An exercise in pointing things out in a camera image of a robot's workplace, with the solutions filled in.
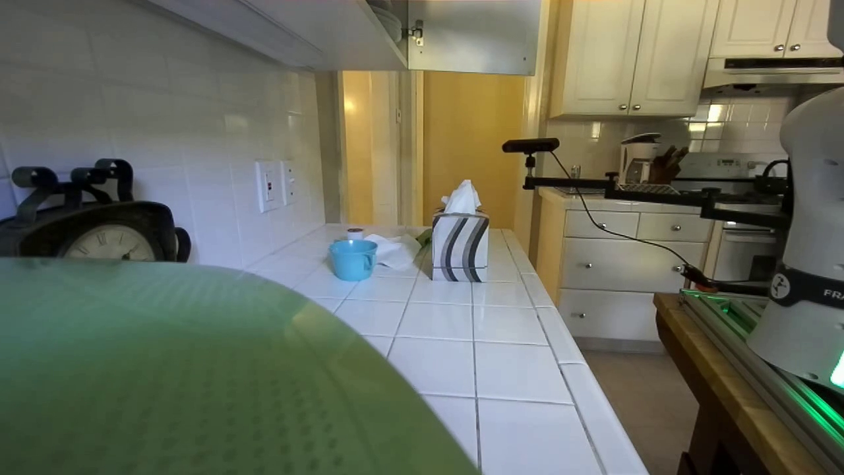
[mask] white tile countertop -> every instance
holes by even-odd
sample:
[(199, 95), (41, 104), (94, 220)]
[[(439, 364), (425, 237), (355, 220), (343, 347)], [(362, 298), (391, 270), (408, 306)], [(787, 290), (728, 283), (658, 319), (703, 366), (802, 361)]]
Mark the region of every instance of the white tile countertop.
[(339, 234), (321, 226), (253, 273), (321, 304), (381, 352), (484, 475), (645, 473), (511, 232), (489, 232), (480, 285), (430, 281), (417, 267), (339, 283), (327, 267)]

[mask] blue mug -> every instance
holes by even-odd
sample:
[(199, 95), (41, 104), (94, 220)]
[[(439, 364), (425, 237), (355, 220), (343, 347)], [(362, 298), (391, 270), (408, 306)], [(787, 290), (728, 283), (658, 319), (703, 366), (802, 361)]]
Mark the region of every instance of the blue mug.
[(371, 240), (335, 240), (329, 248), (329, 263), (338, 281), (362, 283), (371, 275), (371, 257), (376, 244)]

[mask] wall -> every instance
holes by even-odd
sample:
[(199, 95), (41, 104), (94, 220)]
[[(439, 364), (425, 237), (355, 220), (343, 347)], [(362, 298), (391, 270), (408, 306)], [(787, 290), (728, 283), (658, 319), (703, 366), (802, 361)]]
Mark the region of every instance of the wall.
[[(596, 120), (547, 122), (543, 135), (558, 137), (555, 155), (580, 178), (617, 171), (617, 145), (640, 133), (658, 133), (658, 150), (691, 145), (691, 153), (733, 153), (747, 160), (786, 159), (781, 125), (786, 113), (818, 91), (754, 88), (706, 91), (699, 112), (683, 120)], [(543, 175), (558, 175), (554, 160), (543, 160)]]
[[(323, 221), (317, 75), (137, 0), (3, 0), (0, 72), (0, 217), (16, 167), (119, 155), (199, 263), (251, 267)], [(253, 160), (292, 164), (292, 207), (259, 215)]]

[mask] white cabinet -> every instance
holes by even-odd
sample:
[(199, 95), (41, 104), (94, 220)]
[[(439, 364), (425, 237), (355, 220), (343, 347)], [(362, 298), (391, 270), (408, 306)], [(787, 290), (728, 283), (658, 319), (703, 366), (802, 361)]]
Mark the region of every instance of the white cabinet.
[(547, 116), (685, 116), (716, 0), (563, 0)]
[(702, 267), (711, 221), (699, 209), (587, 197), (563, 201), (555, 308), (571, 336), (587, 341), (657, 343), (654, 292), (683, 288), (681, 258)]
[(715, 59), (835, 59), (824, 40), (831, 0), (723, 0)]
[(392, 11), (375, 11), (367, 0), (149, 2), (292, 69), (484, 75), (532, 75), (543, 6), (541, 0), (396, 0)]

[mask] green table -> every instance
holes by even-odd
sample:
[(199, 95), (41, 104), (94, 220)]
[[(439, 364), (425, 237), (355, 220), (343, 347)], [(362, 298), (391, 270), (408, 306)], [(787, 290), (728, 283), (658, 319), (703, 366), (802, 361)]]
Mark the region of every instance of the green table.
[(0, 258), (0, 473), (476, 473), (352, 331), (260, 277)]

